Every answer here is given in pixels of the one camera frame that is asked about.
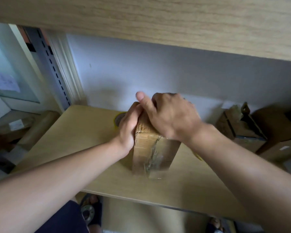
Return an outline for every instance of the hand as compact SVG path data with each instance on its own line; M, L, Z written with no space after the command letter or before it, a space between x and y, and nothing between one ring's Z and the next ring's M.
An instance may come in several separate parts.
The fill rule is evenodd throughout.
M186 143L203 124L194 105L180 94L155 93L151 100L145 93L137 92L136 98L164 137Z
M120 122L119 134L115 137L115 140L120 144L121 148L123 148L123 157L125 157L134 146L138 117L142 111L143 108L139 102L134 102Z

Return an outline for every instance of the person's right hand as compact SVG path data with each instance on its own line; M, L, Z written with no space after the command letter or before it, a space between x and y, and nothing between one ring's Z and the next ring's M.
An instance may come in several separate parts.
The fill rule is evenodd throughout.
M155 93L150 99L137 92L136 98L155 129L169 139L186 143L203 124L194 105L180 94Z

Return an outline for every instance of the glass pane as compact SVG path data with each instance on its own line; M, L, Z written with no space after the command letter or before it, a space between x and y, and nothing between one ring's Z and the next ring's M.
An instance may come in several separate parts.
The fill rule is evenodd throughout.
M39 103L21 72L13 69L5 54L9 52L3 52L0 49L0 96Z

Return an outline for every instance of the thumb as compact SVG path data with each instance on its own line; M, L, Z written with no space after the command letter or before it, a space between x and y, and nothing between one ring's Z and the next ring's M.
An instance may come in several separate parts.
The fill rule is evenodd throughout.
M156 113L152 100L144 92L137 92L136 98L149 116Z

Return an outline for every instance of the person's right arm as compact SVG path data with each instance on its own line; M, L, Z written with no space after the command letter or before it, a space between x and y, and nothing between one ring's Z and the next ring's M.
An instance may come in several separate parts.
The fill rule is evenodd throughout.
M137 99L165 137L197 152L267 232L291 232L291 175L203 123L179 94Z

